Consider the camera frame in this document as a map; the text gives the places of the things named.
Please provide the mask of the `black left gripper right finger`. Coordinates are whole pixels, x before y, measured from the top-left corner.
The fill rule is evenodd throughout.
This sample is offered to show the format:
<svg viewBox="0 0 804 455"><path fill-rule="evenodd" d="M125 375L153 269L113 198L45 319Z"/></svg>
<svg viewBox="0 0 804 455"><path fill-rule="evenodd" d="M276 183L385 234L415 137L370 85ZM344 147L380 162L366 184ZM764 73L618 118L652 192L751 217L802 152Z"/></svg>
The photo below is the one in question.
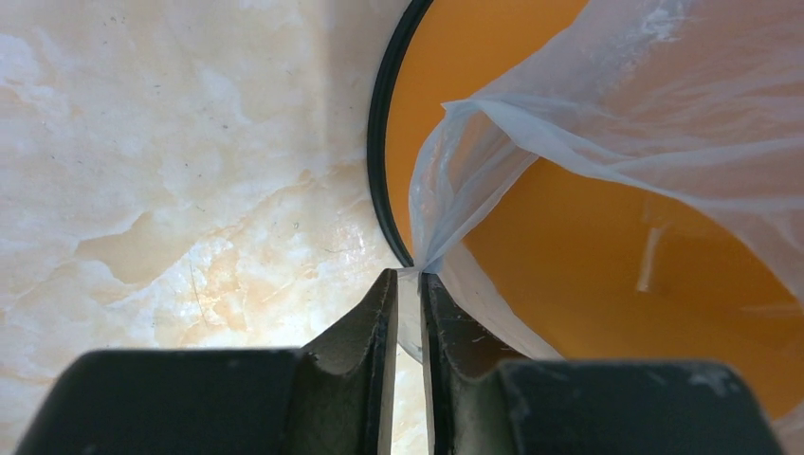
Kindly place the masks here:
<svg viewBox="0 0 804 455"><path fill-rule="evenodd" d="M432 454L778 454L755 395L699 361L534 360L419 279Z"/></svg>

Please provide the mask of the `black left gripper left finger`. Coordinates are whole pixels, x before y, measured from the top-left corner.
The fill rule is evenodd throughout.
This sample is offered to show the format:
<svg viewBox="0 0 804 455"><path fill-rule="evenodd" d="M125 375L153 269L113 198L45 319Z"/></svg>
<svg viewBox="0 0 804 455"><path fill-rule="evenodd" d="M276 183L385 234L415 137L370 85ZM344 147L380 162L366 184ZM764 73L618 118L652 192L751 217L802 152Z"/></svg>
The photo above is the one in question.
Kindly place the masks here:
<svg viewBox="0 0 804 455"><path fill-rule="evenodd" d="M301 347L97 350L58 378L21 454L387 454L397 274Z"/></svg>

